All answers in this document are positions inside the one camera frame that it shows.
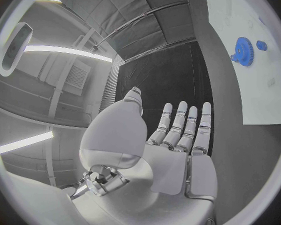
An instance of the metal rail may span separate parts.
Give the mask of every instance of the metal rail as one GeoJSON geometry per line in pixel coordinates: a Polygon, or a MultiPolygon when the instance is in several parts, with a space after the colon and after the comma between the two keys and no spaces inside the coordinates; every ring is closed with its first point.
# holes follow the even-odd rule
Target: metal rail
{"type": "Polygon", "coordinates": [[[115,33],[121,31],[122,29],[126,28],[127,26],[129,26],[130,24],[134,23],[135,21],[139,20],[139,19],[142,19],[144,17],[147,17],[148,15],[151,15],[155,12],[158,12],[160,10],[163,10],[163,9],[168,9],[168,8],[171,8],[171,7],[175,7],[175,6],[179,6],[179,5],[185,5],[185,4],[189,4],[189,1],[188,0],[183,0],[183,1],[176,1],[176,2],[172,2],[172,3],[169,3],[169,4],[166,4],[166,5],[162,5],[162,6],[158,6],[158,7],[155,7],[155,8],[152,8],[150,9],[149,11],[146,11],[144,13],[142,13],[141,15],[131,19],[130,21],[124,23],[122,26],[118,27],[117,29],[115,29],[112,33],[110,33],[108,36],[106,36],[105,38],[103,38],[103,40],[101,40],[100,42],[98,42],[98,44],[94,45],[91,49],[94,50],[94,49],[97,49],[104,41],[106,41],[107,39],[109,39],[110,37],[112,37],[115,33]]]}

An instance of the air vent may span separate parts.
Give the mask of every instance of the air vent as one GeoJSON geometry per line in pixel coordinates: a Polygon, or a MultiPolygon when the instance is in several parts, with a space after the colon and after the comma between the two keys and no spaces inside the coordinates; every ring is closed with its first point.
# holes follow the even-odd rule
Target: air vent
{"type": "Polygon", "coordinates": [[[65,82],[76,88],[83,89],[89,71],[83,70],[80,67],[73,65],[67,75],[65,82]]]}

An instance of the blue object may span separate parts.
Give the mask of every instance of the blue object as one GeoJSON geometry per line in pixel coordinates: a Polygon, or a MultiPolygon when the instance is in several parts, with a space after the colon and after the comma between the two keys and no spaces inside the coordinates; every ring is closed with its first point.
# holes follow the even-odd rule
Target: blue object
{"type": "Polygon", "coordinates": [[[254,50],[252,43],[246,37],[239,37],[235,45],[235,54],[230,56],[230,59],[236,63],[248,67],[253,63],[254,50]]]}
{"type": "Polygon", "coordinates": [[[259,50],[262,50],[262,51],[266,51],[266,50],[268,50],[268,46],[267,46],[267,44],[264,42],[264,41],[257,41],[256,42],[256,46],[257,46],[257,48],[259,49],[259,50]]]}

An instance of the robot finger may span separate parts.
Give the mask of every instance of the robot finger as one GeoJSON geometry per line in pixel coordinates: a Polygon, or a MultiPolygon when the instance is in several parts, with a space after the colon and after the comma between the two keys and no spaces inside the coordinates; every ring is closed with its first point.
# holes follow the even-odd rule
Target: robot finger
{"type": "Polygon", "coordinates": [[[170,103],[164,105],[157,130],[150,136],[146,144],[159,146],[165,139],[170,126],[173,106],[170,103]]]}
{"type": "Polygon", "coordinates": [[[209,102],[203,104],[202,117],[196,139],[191,151],[192,155],[207,154],[211,136],[212,105],[209,102]]]}
{"type": "Polygon", "coordinates": [[[192,106],[188,112],[184,133],[177,146],[174,148],[175,152],[185,152],[188,154],[191,151],[196,131],[197,116],[198,109],[195,106],[192,106]]]}
{"type": "Polygon", "coordinates": [[[177,145],[183,131],[187,109],[188,104],[185,101],[181,101],[178,106],[172,128],[164,138],[161,146],[174,150],[174,147],[177,145]]]}

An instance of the robotic hand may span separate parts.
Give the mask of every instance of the robotic hand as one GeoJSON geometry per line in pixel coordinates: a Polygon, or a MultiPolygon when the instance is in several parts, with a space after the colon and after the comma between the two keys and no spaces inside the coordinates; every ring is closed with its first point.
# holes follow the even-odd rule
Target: robotic hand
{"type": "Polygon", "coordinates": [[[147,142],[141,91],[137,87],[102,111],[84,133],[80,145],[81,163],[92,175],[86,179],[88,188],[102,196],[123,187],[129,180],[118,170],[132,168],[142,158],[153,173],[152,192],[177,195],[185,187],[187,198],[213,201],[217,196],[217,178],[207,156],[211,104],[203,105],[194,146],[198,111],[192,106],[186,119],[187,108],[185,101],[179,104],[169,131],[172,105],[167,103],[157,130],[147,142]]]}

